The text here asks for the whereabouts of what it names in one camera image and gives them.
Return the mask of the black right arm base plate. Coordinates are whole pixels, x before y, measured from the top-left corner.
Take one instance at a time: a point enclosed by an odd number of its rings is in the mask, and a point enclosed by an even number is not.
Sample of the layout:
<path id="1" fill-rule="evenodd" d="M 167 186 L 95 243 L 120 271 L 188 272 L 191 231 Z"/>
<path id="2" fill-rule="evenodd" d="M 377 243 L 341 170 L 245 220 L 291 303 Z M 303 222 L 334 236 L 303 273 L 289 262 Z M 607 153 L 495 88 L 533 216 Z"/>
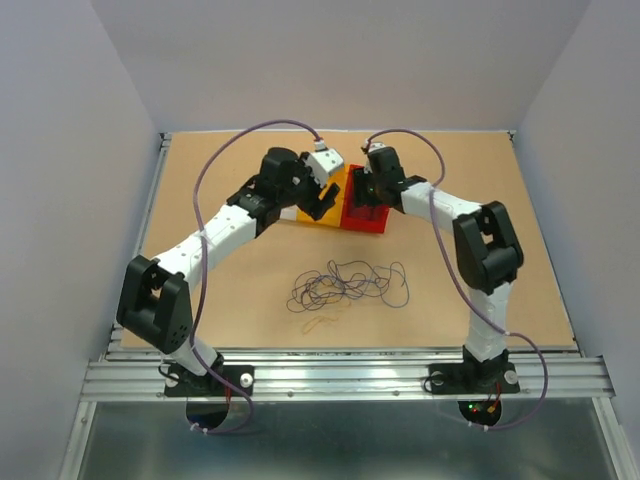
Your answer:
<path id="1" fill-rule="evenodd" d="M 518 379 L 507 380 L 506 374 L 514 372 L 511 363 L 489 370 L 470 363 L 441 363 L 427 366 L 427 376 L 422 379 L 426 393 L 436 396 L 516 394 L 521 391 Z"/>

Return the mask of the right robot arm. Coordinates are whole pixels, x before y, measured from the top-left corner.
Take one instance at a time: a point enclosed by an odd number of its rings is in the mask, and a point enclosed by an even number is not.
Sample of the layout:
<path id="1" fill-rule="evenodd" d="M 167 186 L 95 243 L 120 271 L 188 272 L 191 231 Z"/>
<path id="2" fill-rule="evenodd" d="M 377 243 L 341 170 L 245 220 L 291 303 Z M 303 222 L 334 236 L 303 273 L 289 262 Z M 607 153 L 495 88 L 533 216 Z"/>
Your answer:
<path id="1" fill-rule="evenodd" d="M 366 164 L 354 174 L 356 204 L 385 205 L 432 225 L 454 286 L 471 310 L 463 345 L 470 360 L 461 364 L 460 378 L 472 390 L 484 389 L 496 378 L 493 363 L 506 356 L 508 300 L 524 263 L 506 207 L 463 200 L 406 175 L 396 150 L 383 143 L 363 152 Z"/>

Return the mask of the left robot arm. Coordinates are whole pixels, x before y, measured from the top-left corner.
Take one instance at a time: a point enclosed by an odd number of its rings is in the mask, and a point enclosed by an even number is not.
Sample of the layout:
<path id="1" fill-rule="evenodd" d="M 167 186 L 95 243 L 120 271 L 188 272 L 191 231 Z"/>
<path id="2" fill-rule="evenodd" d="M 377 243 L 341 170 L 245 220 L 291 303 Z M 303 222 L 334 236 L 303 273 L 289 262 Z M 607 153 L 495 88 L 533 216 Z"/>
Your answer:
<path id="1" fill-rule="evenodd" d="M 340 191 L 332 176 L 344 160 L 334 149 L 316 152 L 270 148 L 260 170 L 228 198 L 211 220 L 173 248 L 129 262 L 117 322 L 188 371 L 199 393 L 215 392 L 223 371 L 220 354 L 195 335 L 191 295 L 225 257 L 254 240 L 295 206 L 314 220 L 330 210 Z"/>

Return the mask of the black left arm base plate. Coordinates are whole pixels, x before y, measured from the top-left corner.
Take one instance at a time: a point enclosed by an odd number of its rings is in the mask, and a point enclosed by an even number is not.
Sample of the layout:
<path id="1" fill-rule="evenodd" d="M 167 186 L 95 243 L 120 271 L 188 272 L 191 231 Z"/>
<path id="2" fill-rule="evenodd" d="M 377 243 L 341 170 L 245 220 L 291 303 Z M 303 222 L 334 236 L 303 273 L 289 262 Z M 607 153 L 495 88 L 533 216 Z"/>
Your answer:
<path id="1" fill-rule="evenodd" d="M 224 397 L 234 392 L 213 378 L 209 373 L 198 376 L 173 362 L 163 362 L 158 367 L 164 378 L 164 395 L 169 398 Z M 224 365 L 220 375 L 229 383 L 251 395 L 255 368 L 251 365 Z"/>

